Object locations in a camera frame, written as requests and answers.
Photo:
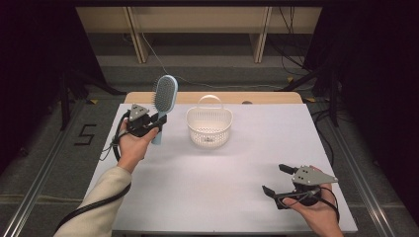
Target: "white sleeve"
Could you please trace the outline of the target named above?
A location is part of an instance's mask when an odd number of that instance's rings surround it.
[[[79,208],[119,194],[131,182],[131,173],[121,167],[105,172]],[[63,224],[54,236],[112,236],[112,225],[123,198],[84,212]]]

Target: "forearm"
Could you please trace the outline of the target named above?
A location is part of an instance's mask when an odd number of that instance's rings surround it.
[[[130,181],[131,174],[127,170],[121,167],[108,170],[79,207],[119,194]],[[112,225],[122,202],[120,198],[76,216],[62,225],[55,236],[111,236]]]

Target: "white plastic basket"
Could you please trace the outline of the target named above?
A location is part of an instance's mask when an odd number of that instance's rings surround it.
[[[220,107],[202,107],[204,99],[216,99]],[[191,139],[198,146],[216,148],[223,145],[229,137],[233,113],[224,108],[219,97],[206,95],[200,98],[194,108],[187,112],[187,122]]]

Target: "table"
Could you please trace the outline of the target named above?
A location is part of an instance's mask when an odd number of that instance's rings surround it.
[[[207,94],[218,95],[234,114],[229,140],[215,150],[195,146],[185,120],[187,110],[196,105],[195,99]],[[150,102],[150,96],[131,93],[126,102],[150,109],[144,104]],[[240,105],[242,101],[253,105]],[[105,146],[126,109],[130,104],[120,105]],[[308,109],[297,93],[179,93],[162,138],[161,145],[148,147],[145,159],[132,174],[132,187],[114,230],[216,235],[310,232],[298,213],[277,210],[262,191],[263,185],[277,193],[293,189],[292,176],[278,168],[281,163],[314,165],[333,175]],[[100,161],[88,192],[99,176],[115,165],[111,153]],[[333,184],[333,191],[339,201],[342,230],[356,232],[338,184]]]

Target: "hairbrush head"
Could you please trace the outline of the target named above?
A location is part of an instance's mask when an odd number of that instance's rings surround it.
[[[165,75],[161,77],[155,86],[154,93],[154,107],[158,112],[158,118],[164,117],[167,113],[171,112],[176,102],[176,95],[178,93],[178,82],[173,76]],[[151,143],[161,144],[160,131]]]

